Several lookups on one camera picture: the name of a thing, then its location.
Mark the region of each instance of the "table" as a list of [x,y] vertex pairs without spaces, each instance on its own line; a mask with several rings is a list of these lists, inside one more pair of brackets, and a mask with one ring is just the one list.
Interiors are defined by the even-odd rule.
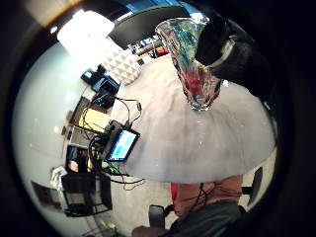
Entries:
[[[132,127],[140,139],[124,164],[134,177],[186,184],[217,181],[246,173],[276,146],[266,108],[242,86],[222,85],[207,112],[194,112],[170,55],[143,65],[139,78],[121,86],[118,97],[142,105],[142,115]],[[135,118],[136,104],[127,104]],[[120,101],[111,117],[126,121],[127,109]]]

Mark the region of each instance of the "screen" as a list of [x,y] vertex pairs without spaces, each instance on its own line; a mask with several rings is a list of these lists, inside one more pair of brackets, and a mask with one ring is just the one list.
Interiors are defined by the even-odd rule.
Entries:
[[118,135],[116,144],[112,148],[112,151],[108,160],[109,161],[124,161],[135,139],[136,139],[136,134],[127,130],[121,131],[120,134]]

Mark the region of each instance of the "lamp shade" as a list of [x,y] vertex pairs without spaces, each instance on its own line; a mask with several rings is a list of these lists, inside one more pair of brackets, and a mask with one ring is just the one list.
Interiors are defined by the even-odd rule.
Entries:
[[95,67],[103,61],[106,36],[115,24],[104,16],[80,10],[59,31],[57,38],[81,64]]

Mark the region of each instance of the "electronic device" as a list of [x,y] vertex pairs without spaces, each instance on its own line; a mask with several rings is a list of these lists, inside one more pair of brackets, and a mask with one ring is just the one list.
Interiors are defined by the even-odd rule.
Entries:
[[116,120],[110,122],[108,132],[108,142],[103,153],[106,161],[126,161],[140,134]]
[[100,64],[97,71],[89,68],[82,75],[81,79],[91,85],[91,89],[101,95],[115,95],[119,90],[119,83],[113,79],[106,69]]

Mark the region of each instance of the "lamp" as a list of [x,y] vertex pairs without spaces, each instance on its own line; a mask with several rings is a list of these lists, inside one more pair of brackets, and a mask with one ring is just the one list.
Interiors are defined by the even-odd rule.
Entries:
[[106,36],[114,27],[104,16],[80,10],[61,28],[57,38],[81,64],[96,67],[105,57]]
[[85,69],[95,69],[102,63],[112,78],[128,84],[138,77],[138,64],[132,54],[107,38],[114,27],[104,16],[80,10],[62,27],[57,38]]

